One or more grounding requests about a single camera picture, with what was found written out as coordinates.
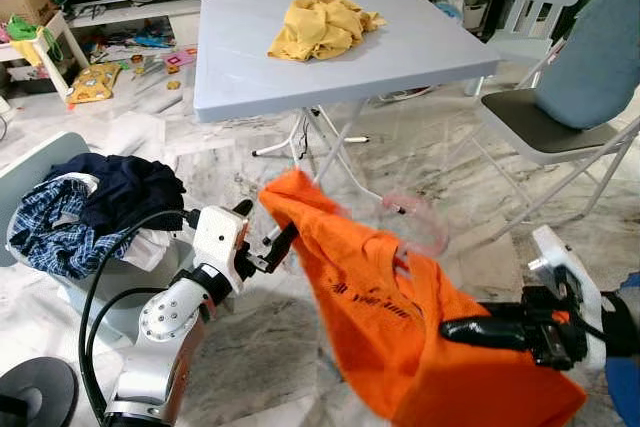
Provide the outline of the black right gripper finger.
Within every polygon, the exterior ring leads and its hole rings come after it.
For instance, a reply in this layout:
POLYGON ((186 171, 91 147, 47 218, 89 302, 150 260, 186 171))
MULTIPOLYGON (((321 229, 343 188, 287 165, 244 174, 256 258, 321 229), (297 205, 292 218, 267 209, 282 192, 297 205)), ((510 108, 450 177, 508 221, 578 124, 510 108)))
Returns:
POLYGON ((440 335, 452 343, 480 348, 530 350, 529 328, 522 319, 472 316, 440 323, 440 335))

